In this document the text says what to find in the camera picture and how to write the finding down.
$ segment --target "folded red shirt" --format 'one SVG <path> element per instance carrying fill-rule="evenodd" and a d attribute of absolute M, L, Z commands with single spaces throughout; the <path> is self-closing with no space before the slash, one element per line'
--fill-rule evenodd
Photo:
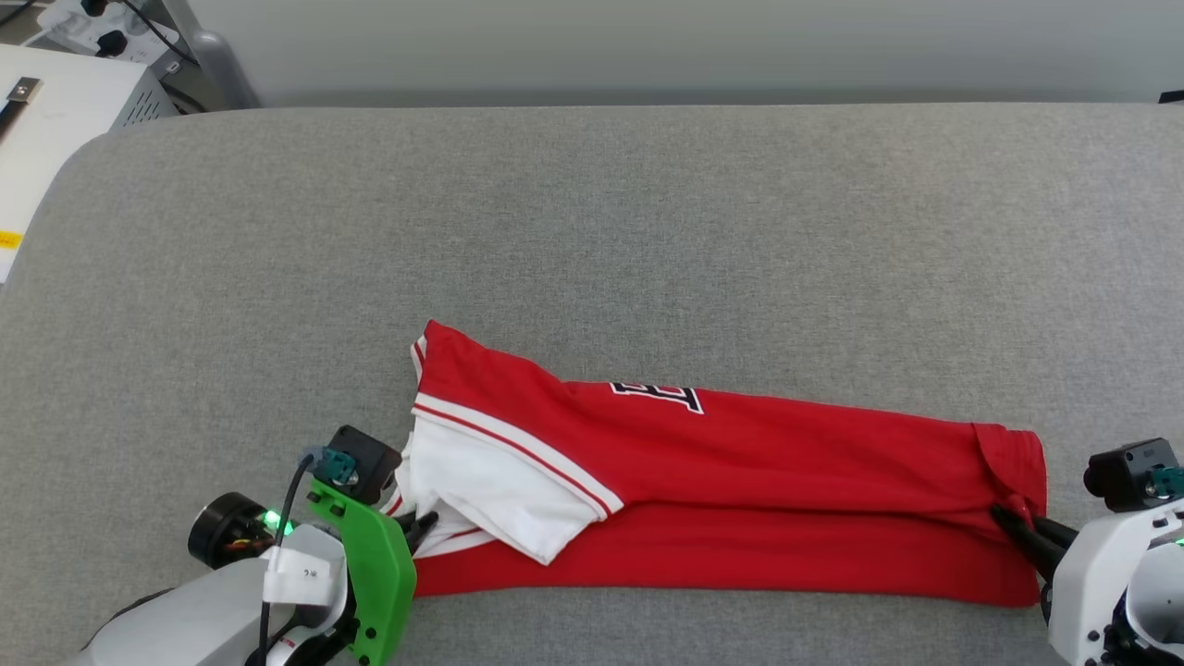
<path fill-rule="evenodd" d="M 438 511 L 417 595 L 626 585 L 1038 600 L 991 520 L 1045 510 L 1032 433 L 560 382 L 430 322 L 387 512 Z"/>

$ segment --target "white sleeve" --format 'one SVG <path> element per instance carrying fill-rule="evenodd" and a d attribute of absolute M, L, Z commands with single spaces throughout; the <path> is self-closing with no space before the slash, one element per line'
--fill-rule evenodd
<path fill-rule="evenodd" d="M 552 476 L 462 429 L 417 416 L 408 449 L 411 454 L 400 467 L 407 469 L 399 481 L 417 512 L 431 510 L 425 507 L 440 511 L 438 504 L 443 502 L 491 538 L 542 564 L 549 564 L 584 527 L 599 519 L 586 500 Z M 450 523 L 463 525 L 458 518 L 450 518 Z M 452 527 L 445 526 L 442 533 Z M 424 556 L 429 553 L 438 555 L 424 551 Z"/>

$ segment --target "black cord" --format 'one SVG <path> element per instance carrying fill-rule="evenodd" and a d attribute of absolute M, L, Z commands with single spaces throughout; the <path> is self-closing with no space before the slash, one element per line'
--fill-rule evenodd
<path fill-rule="evenodd" d="M 308 454 L 301 459 L 300 466 L 296 467 L 296 474 L 292 475 L 292 482 L 288 485 L 288 494 L 284 495 L 284 507 L 279 511 L 279 526 L 276 527 L 276 557 L 279 557 L 279 546 L 284 543 L 284 530 L 288 527 L 288 517 L 292 512 L 292 502 L 296 501 L 296 489 L 300 488 L 300 480 L 304 476 L 304 472 L 308 470 L 309 466 L 314 461 L 313 454 Z M 271 604 L 263 602 L 263 613 L 259 615 L 259 651 L 255 653 L 255 661 L 259 666 L 266 666 L 268 662 L 268 620 L 271 615 Z"/>
<path fill-rule="evenodd" d="M 169 97 L 176 97 L 178 100 L 180 100 L 180 101 L 185 102 L 186 104 L 193 107 L 193 110 L 198 111 L 199 114 L 206 113 L 206 108 L 201 105 L 201 102 L 198 102 L 197 100 L 194 100 L 189 95 L 186 95 L 185 92 L 181 92 L 180 90 L 176 89 L 175 85 L 170 85 L 170 84 L 165 83 L 162 81 L 162 82 L 160 82 L 160 87 L 165 89 L 165 92 L 167 92 Z"/>
<path fill-rule="evenodd" d="M 17 19 L 17 17 L 24 14 L 25 11 L 27 11 L 30 7 L 33 6 L 33 2 L 37 2 L 37 0 L 28 0 L 27 2 L 25 2 L 20 7 L 17 7 L 15 9 L 13 9 L 11 14 L 8 14 L 5 18 L 0 19 L 0 27 L 4 27 L 6 25 L 11 24 L 13 20 Z"/>
<path fill-rule="evenodd" d="M 176 46 L 174 46 L 173 43 L 169 41 L 167 37 L 165 37 L 163 34 L 161 34 L 161 32 L 159 30 L 156 30 L 156 25 L 153 24 L 148 19 L 148 17 L 146 17 L 144 13 L 140 11 L 140 7 L 136 7 L 135 5 L 131 4 L 131 0 L 122 0 L 122 1 L 123 1 L 124 5 L 128 6 L 129 9 L 131 9 L 131 12 L 135 15 L 140 17 L 140 20 L 142 20 L 144 23 L 144 25 L 148 26 L 148 30 L 153 31 L 153 34 L 155 34 L 156 37 L 159 37 L 160 40 L 165 43 L 165 46 L 168 46 L 169 50 L 172 50 L 174 53 L 176 53 L 178 56 L 185 58 L 188 63 L 191 63 L 193 65 L 197 65 L 198 69 L 201 69 L 201 63 L 199 63 L 195 59 L 193 59 L 193 56 L 189 56 L 185 51 L 181 51 L 180 49 L 178 49 Z"/>

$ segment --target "power strip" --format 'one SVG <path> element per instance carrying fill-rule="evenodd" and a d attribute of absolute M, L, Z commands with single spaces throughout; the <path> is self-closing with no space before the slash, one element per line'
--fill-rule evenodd
<path fill-rule="evenodd" d="M 120 32 L 127 38 L 127 46 L 121 53 L 109 56 L 110 59 L 148 65 L 156 76 L 174 72 L 180 66 L 180 58 L 120 1 L 108 2 L 101 15 L 91 17 L 86 13 L 83 0 L 53 0 L 37 17 L 37 23 L 45 31 L 45 37 L 75 53 L 95 56 L 101 49 L 101 37 Z M 173 44 L 180 41 L 176 31 L 156 21 L 153 24 Z"/>

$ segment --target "gray fabric surface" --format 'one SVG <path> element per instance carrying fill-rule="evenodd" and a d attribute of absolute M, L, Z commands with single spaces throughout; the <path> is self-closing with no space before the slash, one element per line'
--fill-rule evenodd
<path fill-rule="evenodd" d="M 1182 182 L 1167 107 L 272 110 L 98 139 L 0 294 L 0 662 L 201 574 L 197 511 L 278 502 L 339 424 L 401 442 L 429 318 L 565 378 L 1032 428 L 1081 524 L 1089 453 L 1184 438 Z M 982 660 L 1056 661 L 1036 610 L 616 589 L 418 602 L 397 659 Z"/>

